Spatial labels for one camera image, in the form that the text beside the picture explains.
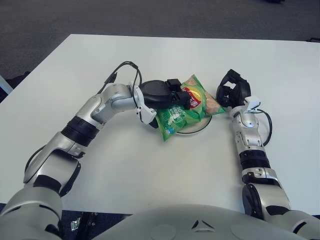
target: white table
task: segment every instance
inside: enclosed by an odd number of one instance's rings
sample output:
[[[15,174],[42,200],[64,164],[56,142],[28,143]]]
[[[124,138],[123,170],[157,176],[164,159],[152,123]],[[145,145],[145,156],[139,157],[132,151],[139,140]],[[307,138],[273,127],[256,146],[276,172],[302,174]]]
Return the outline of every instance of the white table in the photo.
[[[126,60],[139,66],[144,81],[183,82],[195,73],[213,95],[230,68],[239,72],[272,117],[266,153],[292,208],[320,213],[320,45],[273,40],[70,35],[0,104],[0,202],[23,187],[29,156]],[[127,83],[134,74],[124,67],[117,81]],[[119,113],[80,160],[64,209],[132,214],[193,203],[243,212],[230,123],[221,114],[199,134],[163,142],[133,111]]]

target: plastic packaging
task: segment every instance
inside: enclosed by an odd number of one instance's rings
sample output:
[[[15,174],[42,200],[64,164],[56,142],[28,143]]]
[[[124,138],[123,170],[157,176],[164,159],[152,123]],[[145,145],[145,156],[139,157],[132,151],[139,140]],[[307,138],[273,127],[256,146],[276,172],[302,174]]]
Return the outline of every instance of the plastic packaging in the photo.
[[[179,130],[200,122],[204,116],[225,112],[225,109],[204,89],[195,75],[185,81],[181,89],[191,96],[190,109],[174,105],[168,109],[158,109],[156,112],[156,121],[164,141]]]

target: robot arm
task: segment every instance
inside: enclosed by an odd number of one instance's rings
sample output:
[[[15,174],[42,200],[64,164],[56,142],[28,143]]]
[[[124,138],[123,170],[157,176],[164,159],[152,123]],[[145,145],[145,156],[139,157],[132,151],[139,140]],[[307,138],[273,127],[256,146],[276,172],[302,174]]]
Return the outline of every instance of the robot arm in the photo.
[[[236,84],[234,89],[225,86],[227,82]],[[264,147],[270,137],[262,142],[255,117],[261,113],[257,109],[261,102],[251,96],[247,81],[231,69],[217,89],[217,100],[224,107],[232,107],[232,128],[245,184],[242,190],[245,213],[306,239],[320,239],[320,221],[305,212],[291,210],[276,171],[270,167]]]
[[[131,65],[140,75],[134,63],[124,62],[120,66],[123,65]],[[181,85],[177,79],[174,79],[174,86],[169,84],[173,82],[170,80],[168,83],[157,81],[157,84],[162,82],[161,89],[167,96],[166,100],[159,100],[157,96],[161,97],[163,92],[145,90],[142,93],[135,82],[129,85],[113,83],[116,70],[108,78],[111,80],[107,79],[98,94],[83,105],[66,127],[29,159],[23,178],[24,188],[10,199],[0,214],[1,239],[60,239],[61,197],[69,192],[80,172],[78,159],[84,156],[87,146],[104,125],[115,114],[133,109],[143,123],[150,124],[157,113],[145,104],[144,94],[153,96],[153,103],[177,103],[176,98],[170,97],[171,91]],[[153,89],[154,81],[150,82],[148,87]],[[179,101],[186,104],[190,96],[187,93],[184,97]]]

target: wire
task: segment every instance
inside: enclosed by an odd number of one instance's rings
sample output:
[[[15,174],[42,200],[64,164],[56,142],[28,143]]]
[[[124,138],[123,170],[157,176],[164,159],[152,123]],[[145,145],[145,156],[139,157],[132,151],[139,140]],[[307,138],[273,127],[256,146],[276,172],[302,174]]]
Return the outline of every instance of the wire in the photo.
[[[46,145],[40,147],[37,151],[34,152],[34,154],[31,155],[31,157],[29,158],[29,160],[26,162],[25,168],[24,168],[24,172],[27,171],[27,168],[29,167],[29,164],[31,162],[31,160],[35,157],[35,155],[37,155],[42,149],[44,149]]]
[[[135,78],[134,78],[134,81],[133,81],[133,85],[132,85],[132,93],[131,93],[136,108],[138,108],[138,104],[137,104],[136,99],[135,99],[135,91],[134,90],[135,90],[135,85],[136,85],[136,81],[137,81],[138,75],[139,75],[139,86],[140,86],[142,84],[142,76],[141,76],[140,70],[137,68],[136,69]]]
[[[135,65],[132,61],[124,61],[123,63],[121,63],[119,66],[116,67],[115,70],[113,70],[113,72],[108,76],[108,78],[104,81],[104,84],[102,86],[102,88],[97,92],[97,94],[100,94],[103,92],[103,90],[105,89],[106,85],[108,83],[113,83],[116,80],[117,77],[117,71],[125,66],[125,65],[130,65],[131,67],[133,67],[134,69],[138,70],[138,66]]]
[[[263,111],[261,109],[257,109],[257,110],[260,111],[260,112],[254,112],[254,114],[262,114],[262,113],[265,114],[265,116],[266,116],[266,118],[268,119],[268,122],[269,122],[269,134],[268,134],[268,137],[266,138],[266,140],[263,143],[263,146],[265,147],[269,143],[269,141],[271,139],[272,130],[273,130],[272,121],[271,121],[270,115],[266,111]]]

